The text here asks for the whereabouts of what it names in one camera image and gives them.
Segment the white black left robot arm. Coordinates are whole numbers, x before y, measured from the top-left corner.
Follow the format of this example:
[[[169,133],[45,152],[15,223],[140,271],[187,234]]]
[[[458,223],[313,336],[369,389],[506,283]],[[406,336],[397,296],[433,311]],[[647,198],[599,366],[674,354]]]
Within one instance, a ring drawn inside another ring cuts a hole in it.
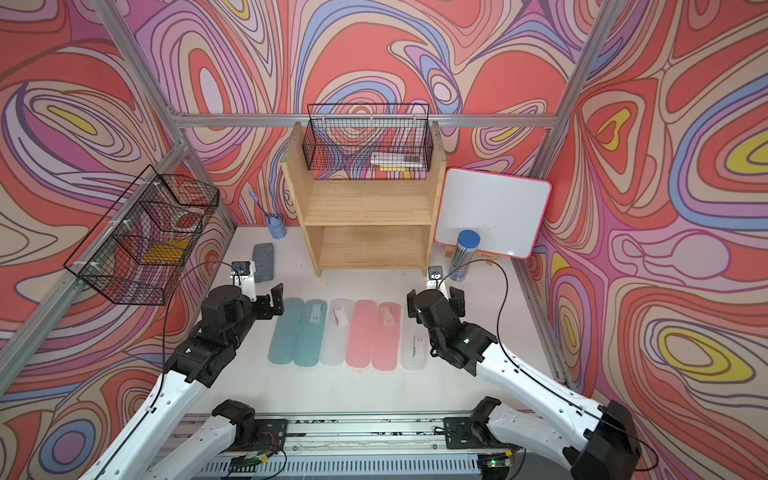
[[[178,345],[147,399],[83,479],[190,479],[199,466],[242,438],[253,439],[253,409],[228,402],[197,436],[154,464],[161,448],[187,412],[235,359],[258,320],[284,311],[284,285],[255,293],[250,281],[212,289],[203,300],[201,320]]]

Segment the teal pencil case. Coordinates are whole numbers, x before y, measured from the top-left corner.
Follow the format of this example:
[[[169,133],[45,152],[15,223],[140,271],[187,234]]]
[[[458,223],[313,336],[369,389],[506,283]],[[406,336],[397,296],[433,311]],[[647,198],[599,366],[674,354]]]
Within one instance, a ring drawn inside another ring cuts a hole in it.
[[[327,319],[325,300],[312,299],[305,303],[299,323],[293,362],[303,368],[319,363]]]
[[[268,351],[270,363],[286,365],[293,361],[304,308],[305,301],[301,298],[284,300],[284,313],[275,323]]]

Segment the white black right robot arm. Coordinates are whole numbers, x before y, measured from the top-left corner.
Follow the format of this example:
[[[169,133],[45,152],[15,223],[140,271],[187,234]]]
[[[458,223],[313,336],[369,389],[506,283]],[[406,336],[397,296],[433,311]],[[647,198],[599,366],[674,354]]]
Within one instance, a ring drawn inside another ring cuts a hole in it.
[[[411,291],[407,314],[423,325],[430,354],[491,383],[531,408],[521,413],[494,397],[469,417],[470,437],[483,448],[520,447],[567,470],[574,479],[630,479],[642,456],[629,410],[601,404],[544,376],[508,352],[485,328],[464,321],[463,293]]]

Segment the clear pencil case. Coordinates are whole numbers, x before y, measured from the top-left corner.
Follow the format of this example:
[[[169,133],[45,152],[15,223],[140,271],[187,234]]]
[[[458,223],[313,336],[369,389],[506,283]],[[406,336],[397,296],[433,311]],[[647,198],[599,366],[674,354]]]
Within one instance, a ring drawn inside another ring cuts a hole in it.
[[[405,318],[400,338],[400,365],[407,371],[425,369],[429,353],[427,329],[413,318]]]
[[[354,302],[350,299],[330,302],[319,356],[322,365],[337,367],[345,362],[353,308]]]

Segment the pink pencil case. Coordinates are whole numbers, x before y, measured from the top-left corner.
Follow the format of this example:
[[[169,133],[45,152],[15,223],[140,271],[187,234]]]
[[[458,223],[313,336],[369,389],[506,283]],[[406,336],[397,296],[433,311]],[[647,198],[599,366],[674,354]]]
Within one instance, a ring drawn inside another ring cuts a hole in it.
[[[396,369],[401,335],[401,306],[394,302],[378,305],[371,364],[375,370]]]
[[[372,300],[355,303],[350,321],[345,361],[352,368],[370,365],[378,305]]]

